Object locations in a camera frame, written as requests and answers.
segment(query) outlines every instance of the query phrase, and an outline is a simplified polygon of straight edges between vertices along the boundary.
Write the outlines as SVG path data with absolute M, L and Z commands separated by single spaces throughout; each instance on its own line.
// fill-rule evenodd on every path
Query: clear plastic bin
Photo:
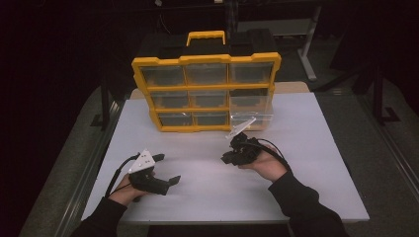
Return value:
M 150 96 L 156 109 L 186 108 L 189 105 L 186 91 L 151 92 Z
M 146 66 L 139 70 L 148 86 L 185 85 L 182 66 Z
M 255 106 L 240 106 L 248 101 L 257 100 L 260 103 Z M 251 118 L 256 120 L 248 127 L 247 130 L 263 130 L 274 117 L 272 103 L 269 97 L 232 97 L 230 98 L 230 125 L 239 125 Z
M 189 64 L 185 66 L 185 73 L 190 85 L 225 84 L 227 81 L 227 64 Z
M 193 124 L 191 113 L 158 113 L 163 126 L 190 126 Z
M 225 90 L 189 92 L 191 107 L 195 108 L 226 107 L 226 95 Z
M 268 83 L 273 62 L 230 63 L 230 83 Z
M 227 112 L 193 112 L 196 125 L 226 125 Z

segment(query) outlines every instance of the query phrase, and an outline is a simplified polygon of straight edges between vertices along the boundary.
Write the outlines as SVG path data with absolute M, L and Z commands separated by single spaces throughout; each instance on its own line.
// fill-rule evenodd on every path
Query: person's left hand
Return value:
M 148 192 L 135 189 L 129 182 L 129 174 L 125 174 L 120 184 L 115 188 L 109 199 L 128 206 L 135 198 L 148 195 Z

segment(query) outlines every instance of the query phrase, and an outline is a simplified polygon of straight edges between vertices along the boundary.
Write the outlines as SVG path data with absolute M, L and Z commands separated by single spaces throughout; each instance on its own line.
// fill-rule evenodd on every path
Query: yellow handle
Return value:
M 222 44 L 225 44 L 225 33 L 224 31 L 213 31 L 213 32 L 190 32 L 188 34 L 188 41 L 186 46 L 192 39 L 208 39 L 208 38 L 222 38 Z

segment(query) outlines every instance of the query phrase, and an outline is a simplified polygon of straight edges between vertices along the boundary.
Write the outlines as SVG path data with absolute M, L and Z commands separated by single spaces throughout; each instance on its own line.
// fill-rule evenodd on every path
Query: forearm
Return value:
M 317 191 L 304 186 L 292 173 L 275 181 L 269 191 L 297 237 L 348 236 L 339 215 L 318 202 Z
M 125 205 L 103 197 L 92 215 L 83 220 L 71 236 L 117 236 L 117 226 L 125 211 Z

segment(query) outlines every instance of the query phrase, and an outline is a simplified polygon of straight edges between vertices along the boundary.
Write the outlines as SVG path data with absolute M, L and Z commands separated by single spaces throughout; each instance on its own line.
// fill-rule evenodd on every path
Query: person's right hand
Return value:
M 263 178 L 275 182 L 287 172 L 286 167 L 274 156 L 262 150 L 259 156 L 250 164 L 238 166 L 239 169 L 251 169 L 256 171 Z

